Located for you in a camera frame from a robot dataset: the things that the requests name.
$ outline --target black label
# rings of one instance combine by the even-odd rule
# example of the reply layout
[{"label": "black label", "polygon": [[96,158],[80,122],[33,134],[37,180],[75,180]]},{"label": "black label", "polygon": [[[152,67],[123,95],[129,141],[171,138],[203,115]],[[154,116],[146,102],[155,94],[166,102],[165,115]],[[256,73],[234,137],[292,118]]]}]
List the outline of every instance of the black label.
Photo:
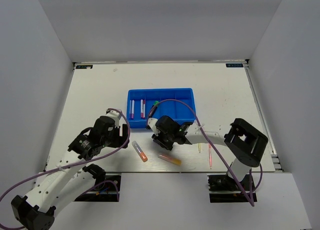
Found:
[{"label": "black label", "polygon": [[76,69],[92,69],[93,65],[77,65]]},{"label": "black label", "polygon": [[231,63],[231,64],[225,64],[227,68],[243,68],[243,64],[237,64],[237,63]]}]

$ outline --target blue plastic box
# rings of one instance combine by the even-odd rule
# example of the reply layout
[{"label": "blue plastic box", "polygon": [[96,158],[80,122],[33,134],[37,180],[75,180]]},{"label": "blue plastic box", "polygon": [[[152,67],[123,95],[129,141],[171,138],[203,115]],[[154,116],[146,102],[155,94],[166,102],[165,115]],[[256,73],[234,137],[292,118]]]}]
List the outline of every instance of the blue plastic box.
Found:
[{"label": "blue plastic box", "polygon": [[[147,117],[152,106],[156,101],[165,99],[177,99],[189,105],[194,111],[195,100],[194,93],[191,88],[181,89],[132,89],[128,92],[128,100],[126,107],[126,117],[129,120],[131,128],[145,128],[146,119],[141,118],[141,100],[145,100],[145,116]],[[129,117],[130,100],[134,100],[134,118]],[[191,111],[181,103],[175,101],[168,101],[160,104],[155,111],[153,117],[160,118],[163,115],[170,116],[179,124],[183,122],[193,122],[196,118]]]}]

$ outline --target table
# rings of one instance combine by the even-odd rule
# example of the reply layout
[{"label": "table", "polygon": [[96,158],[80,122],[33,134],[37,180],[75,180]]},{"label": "table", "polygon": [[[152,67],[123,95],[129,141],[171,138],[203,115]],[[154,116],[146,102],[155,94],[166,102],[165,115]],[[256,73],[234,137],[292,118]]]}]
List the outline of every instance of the table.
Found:
[{"label": "table", "polygon": [[[235,118],[244,118],[263,132],[263,126],[244,68],[226,68],[225,63],[123,63],[95,64],[92,69],[75,69],[67,100],[52,143],[47,169],[56,164],[72,140],[86,127],[104,115],[107,108],[126,112],[130,89],[192,88],[196,113],[210,129],[225,129]],[[212,150],[209,168],[208,145],[175,145],[172,152],[161,149],[152,132],[132,129],[130,141],[136,140],[148,157],[143,163],[131,144],[116,154],[96,162],[106,172],[225,172],[227,169]],[[235,156],[227,148],[217,146],[230,164]],[[104,148],[101,154],[113,149]],[[261,164],[267,172],[275,171],[268,144]],[[175,166],[158,158],[166,153],[182,160]]]}]

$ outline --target robotic arm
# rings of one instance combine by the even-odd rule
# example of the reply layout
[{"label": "robotic arm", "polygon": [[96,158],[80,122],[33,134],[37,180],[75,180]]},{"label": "robotic arm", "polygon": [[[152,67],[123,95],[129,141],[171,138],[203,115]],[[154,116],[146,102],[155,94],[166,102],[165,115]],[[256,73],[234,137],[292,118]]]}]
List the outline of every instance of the robotic arm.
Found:
[{"label": "robotic arm", "polygon": [[[147,128],[153,131],[153,141],[167,150],[172,150],[173,144],[207,143],[196,122],[184,122],[182,125],[169,116],[159,119],[149,118]],[[217,145],[228,146],[235,155],[231,169],[239,181],[242,181],[251,168],[258,167],[265,152],[268,138],[249,124],[237,118],[231,124],[230,131],[223,135],[220,132],[205,131],[209,139]],[[215,191],[235,191],[238,189],[233,177],[227,173],[223,178],[210,184]]]},{"label": "robotic arm", "polygon": [[[105,180],[105,171],[98,165],[86,162],[100,154],[104,147],[117,148],[128,137],[128,126],[122,125],[120,136],[119,120],[121,115],[109,111],[100,116],[93,127],[84,129],[69,145],[68,151],[59,161],[61,171],[49,174],[24,197],[16,196],[12,202],[15,218],[28,230],[48,230],[57,214],[70,202],[94,184]],[[63,169],[61,165],[81,163],[83,165]]]}]

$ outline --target gray wall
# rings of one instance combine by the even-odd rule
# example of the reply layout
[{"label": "gray wall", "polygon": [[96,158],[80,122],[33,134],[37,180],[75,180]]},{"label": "gray wall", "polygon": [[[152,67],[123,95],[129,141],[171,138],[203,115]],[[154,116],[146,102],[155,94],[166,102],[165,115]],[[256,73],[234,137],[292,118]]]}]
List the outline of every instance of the gray wall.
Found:
[{"label": "gray wall", "polygon": [[[72,77],[72,63],[38,0],[0,0],[0,192],[42,171]],[[10,201],[0,221],[17,227]]]},{"label": "gray wall", "polygon": [[73,62],[250,58],[281,0],[39,0]]},{"label": "gray wall", "polygon": [[280,161],[320,229],[320,0],[283,0],[250,61]]}]

